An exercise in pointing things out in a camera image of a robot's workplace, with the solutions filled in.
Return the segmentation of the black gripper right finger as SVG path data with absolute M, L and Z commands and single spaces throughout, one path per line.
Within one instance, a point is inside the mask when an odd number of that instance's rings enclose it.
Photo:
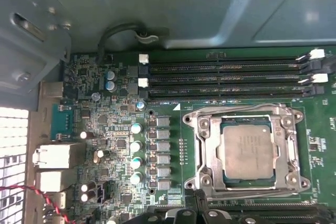
M 201 223 L 266 223 L 266 220 L 254 215 L 241 216 L 238 220 L 232 219 L 225 211 L 211 210 L 205 193 L 202 190 L 195 191 L 198 216 Z

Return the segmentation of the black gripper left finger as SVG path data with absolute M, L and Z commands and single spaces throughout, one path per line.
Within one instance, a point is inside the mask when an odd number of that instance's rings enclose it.
M 183 207 L 149 206 L 144 213 L 129 219 L 128 223 L 196 223 L 195 191 L 185 191 Z

